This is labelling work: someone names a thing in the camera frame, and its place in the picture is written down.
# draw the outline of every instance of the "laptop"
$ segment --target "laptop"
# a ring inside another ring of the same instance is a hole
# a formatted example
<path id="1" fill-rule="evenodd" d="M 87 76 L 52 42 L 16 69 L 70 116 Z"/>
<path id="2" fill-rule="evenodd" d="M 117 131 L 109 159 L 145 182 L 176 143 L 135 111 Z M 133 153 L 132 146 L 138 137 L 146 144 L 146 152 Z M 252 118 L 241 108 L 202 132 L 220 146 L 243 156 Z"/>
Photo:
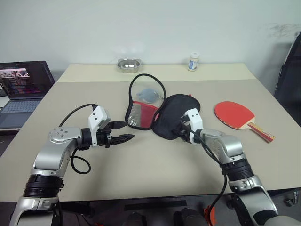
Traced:
<path id="1" fill-rule="evenodd" d="M 0 63 L 0 85 L 9 98 L 0 111 L 0 131 L 18 131 L 54 82 L 45 61 Z"/>

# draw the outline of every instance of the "white wall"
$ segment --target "white wall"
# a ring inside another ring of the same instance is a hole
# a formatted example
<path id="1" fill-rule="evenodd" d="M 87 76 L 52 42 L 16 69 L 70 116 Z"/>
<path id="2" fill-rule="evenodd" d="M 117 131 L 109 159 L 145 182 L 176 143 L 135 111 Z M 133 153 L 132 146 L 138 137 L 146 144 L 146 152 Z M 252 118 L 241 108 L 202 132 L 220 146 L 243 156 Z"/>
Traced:
<path id="1" fill-rule="evenodd" d="M 300 0 L 0 0 L 0 62 L 244 62 L 274 92 Z"/>

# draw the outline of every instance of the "laptop keyboard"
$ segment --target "laptop keyboard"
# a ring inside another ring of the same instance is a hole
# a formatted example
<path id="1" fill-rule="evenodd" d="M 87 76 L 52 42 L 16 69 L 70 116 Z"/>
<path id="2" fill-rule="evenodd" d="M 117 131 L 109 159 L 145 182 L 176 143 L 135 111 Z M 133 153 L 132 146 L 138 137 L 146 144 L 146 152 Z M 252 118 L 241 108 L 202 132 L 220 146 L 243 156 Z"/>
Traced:
<path id="1" fill-rule="evenodd" d="M 40 100 L 10 101 L 5 108 L 2 109 L 1 113 L 33 112 L 39 102 Z"/>

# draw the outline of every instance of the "wooden paddle handle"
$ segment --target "wooden paddle handle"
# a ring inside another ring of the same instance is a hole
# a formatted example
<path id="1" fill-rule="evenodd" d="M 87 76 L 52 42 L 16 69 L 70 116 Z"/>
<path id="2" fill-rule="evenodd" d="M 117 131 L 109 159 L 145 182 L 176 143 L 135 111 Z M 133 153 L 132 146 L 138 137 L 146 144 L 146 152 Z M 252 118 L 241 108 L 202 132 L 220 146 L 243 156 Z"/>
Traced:
<path id="1" fill-rule="evenodd" d="M 275 139 L 273 135 L 265 132 L 262 128 L 258 127 L 252 122 L 248 123 L 248 126 L 268 143 L 271 143 Z"/>

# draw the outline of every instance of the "laptop screen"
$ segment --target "laptop screen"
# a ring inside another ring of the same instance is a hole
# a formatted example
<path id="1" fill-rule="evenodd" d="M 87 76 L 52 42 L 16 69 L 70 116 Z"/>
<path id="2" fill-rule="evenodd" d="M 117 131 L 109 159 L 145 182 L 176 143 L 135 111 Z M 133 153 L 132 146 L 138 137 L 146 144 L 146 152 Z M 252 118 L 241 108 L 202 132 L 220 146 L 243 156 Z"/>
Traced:
<path id="1" fill-rule="evenodd" d="M 43 97 L 54 82 L 45 61 L 0 63 L 0 85 L 10 99 Z"/>

